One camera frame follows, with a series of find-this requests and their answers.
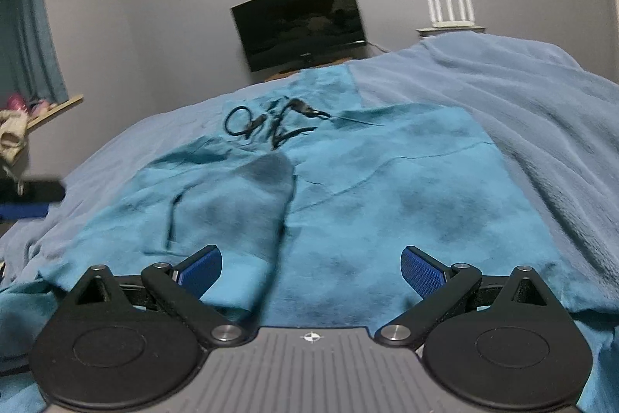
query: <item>blue curtain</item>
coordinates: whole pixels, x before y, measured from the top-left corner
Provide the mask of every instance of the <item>blue curtain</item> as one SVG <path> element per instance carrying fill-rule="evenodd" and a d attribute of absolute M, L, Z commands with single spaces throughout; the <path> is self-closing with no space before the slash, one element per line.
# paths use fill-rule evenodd
<path fill-rule="evenodd" d="M 69 99 L 43 0 L 0 0 L 0 109 L 16 91 L 27 103 Z"/>

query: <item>shelf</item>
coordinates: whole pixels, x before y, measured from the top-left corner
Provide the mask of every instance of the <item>shelf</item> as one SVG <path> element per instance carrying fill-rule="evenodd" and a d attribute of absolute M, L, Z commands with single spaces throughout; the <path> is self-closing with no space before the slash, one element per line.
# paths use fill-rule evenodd
<path fill-rule="evenodd" d="M 37 116 L 31 119 L 28 122 L 26 131 L 30 133 L 32 130 L 39 128 L 39 126 L 41 126 L 42 124 L 47 123 L 51 118 L 57 116 L 60 113 L 64 113 L 64 111 L 68 111 L 71 108 L 75 107 L 76 105 L 81 103 L 83 100 L 84 100 L 83 95 L 75 95 L 74 97 L 71 97 L 66 102 L 63 102 L 62 104 L 57 105 L 55 108 L 50 109 L 47 113 L 41 114 L 41 116 Z"/>

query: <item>black monitor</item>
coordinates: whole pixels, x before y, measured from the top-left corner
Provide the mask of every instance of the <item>black monitor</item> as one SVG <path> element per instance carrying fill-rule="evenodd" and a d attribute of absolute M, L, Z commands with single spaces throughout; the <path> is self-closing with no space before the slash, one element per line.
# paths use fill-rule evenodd
<path fill-rule="evenodd" d="M 366 43 L 357 0 L 253 0 L 232 15 L 251 71 Z"/>

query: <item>drawstring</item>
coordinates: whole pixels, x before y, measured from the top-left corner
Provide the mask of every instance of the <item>drawstring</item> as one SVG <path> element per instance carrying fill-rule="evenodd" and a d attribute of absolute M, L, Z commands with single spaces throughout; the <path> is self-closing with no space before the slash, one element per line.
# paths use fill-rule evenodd
<path fill-rule="evenodd" d="M 270 126 L 269 135 L 271 137 L 271 146 L 273 150 L 280 147 L 281 144 L 286 142 L 288 139 L 291 139 L 292 137 L 296 137 L 299 134 L 312 132 L 317 129 L 317 127 L 303 127 L 292 130 L 291 132 L 280 133 L 282 121 L 284 120 L 284 116 L 286 115 L 288 110 L 295 111 L 295 113 L 302 114 L 303 116 L 306 116 L 308 118 L 329 119 L 331 117 L 329 113 L 316 110 L 303 102 L 301 99 L 294 98 L 289 100 L 289 102 L 282 108 L 280 113 L 275 116 Z M 247 111 L 250 116 L 243 130 L 233 132 L 228 127 L 228 122 L 230 121 L 230 118 L 238 111 Z M 228 135 L 232 135 L 234 137 L 244 135 L 246 139 L 249 139 L 254 130 L 262 128 L 266 119 L 266 114 L 261 114 L 256 119 L 254 119 L 249 108 L 247 108 L 246 106 L 238 106 L 231 110 L 230 113 L 228 113 L 228 116 L 226 116 L 226 119 L 224 120 L 224 130 Z"/>

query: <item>black loop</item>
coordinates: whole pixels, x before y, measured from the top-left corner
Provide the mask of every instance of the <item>black loop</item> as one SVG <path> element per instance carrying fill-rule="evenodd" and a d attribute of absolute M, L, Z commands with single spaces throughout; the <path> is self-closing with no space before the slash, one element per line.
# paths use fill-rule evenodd
<path fill-rule="evenodd" d="M 247 111 L 250 114 L 250 119 L 247 122 L 247 126 L 245 127 L 244 130 L 241 130 L 239 132 L 233 132 L 228 128 L 228 121 L 230 121 L 230 118 L 233 116 L 234 113 L 236 113 L 236 111 Z M 231 110 L 230 113 L 228 113 L 228 116 L 226 116 L 226 119 L 224 120 L 224 130 L 226 131 L 228 135 L 232 135 L 233 137 L 238 137 L 240 135 L 248 135 L 251 133 L 250 125 L 253 119 L 254 117 L 250 111 L 250 108 L 246 106 L 237 106 L 233 110 Z"/>

